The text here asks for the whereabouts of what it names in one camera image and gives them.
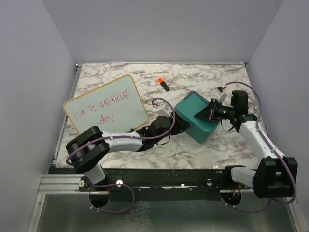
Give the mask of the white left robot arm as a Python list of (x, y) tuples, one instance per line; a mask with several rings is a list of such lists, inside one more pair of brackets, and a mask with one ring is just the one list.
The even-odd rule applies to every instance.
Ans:
[(92, 126), (66, 145), (68, 158), (66, 163), (73, 166), (77, 174), (83, 174), (91, 187), (100, 191), (106, 187), (106, 174), (99, 164), (108, 153), (131, 151), (143, 152), (160, 145), (165, 137), (183, 133), (190, 123), (177, 114), (159, 116), (149, 126), (130, 133), (102, 132), (98, 126)]

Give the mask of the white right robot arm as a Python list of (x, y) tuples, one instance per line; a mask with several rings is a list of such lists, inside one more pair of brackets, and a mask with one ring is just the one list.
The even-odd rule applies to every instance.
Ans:
[(297, 193), (297, 161), (275, 148), (259, 126), (257, 117), (248, 113), (248, 99), (246, 91), (234, 90), (230, 106), (224, 106), (213, 98), (195, 114), (196, 118), (209, 122), (228, 120), (259, 160), (256, 170), (243, 166), (228, 167), (228, 173), (222, 176), (222, 184), (227, 189), (233, 189), (239, 183), (246, 185), (254, 190), (258, 198), (289, 197), (294, 200)]

